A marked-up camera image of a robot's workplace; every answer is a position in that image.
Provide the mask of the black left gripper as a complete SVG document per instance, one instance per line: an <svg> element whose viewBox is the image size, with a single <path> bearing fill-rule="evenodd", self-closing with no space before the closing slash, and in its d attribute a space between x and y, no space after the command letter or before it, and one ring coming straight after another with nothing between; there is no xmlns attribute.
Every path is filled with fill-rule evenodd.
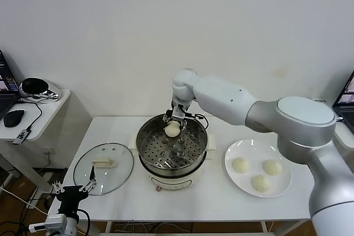
<svg viewBox="0 0 354 236"><path fill-rule="evenodd" d="M52 183L52 187L56 195L56 199L60 202L58 209L59 214L76 214L79 208L79 203L88 198L89 193L97 185L95 167L92 166L89 181L85 185L65 186L63 187L60 181Z"/></svg>

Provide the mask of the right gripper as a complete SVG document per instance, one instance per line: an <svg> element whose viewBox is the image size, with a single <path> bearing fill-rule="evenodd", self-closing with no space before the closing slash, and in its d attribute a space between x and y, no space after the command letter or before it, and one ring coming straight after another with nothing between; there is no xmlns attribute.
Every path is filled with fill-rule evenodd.
<svg viewBox="0 0 354 236"><path fill-rule="evenodd" d="M167 126L172 120L180 123L180 131L185 132L188 126L188 118L193 118L193 114L188 112L190 102L180 103L177 101L171 102L171 109L168 109L163 115L164 125Z"/></svg>

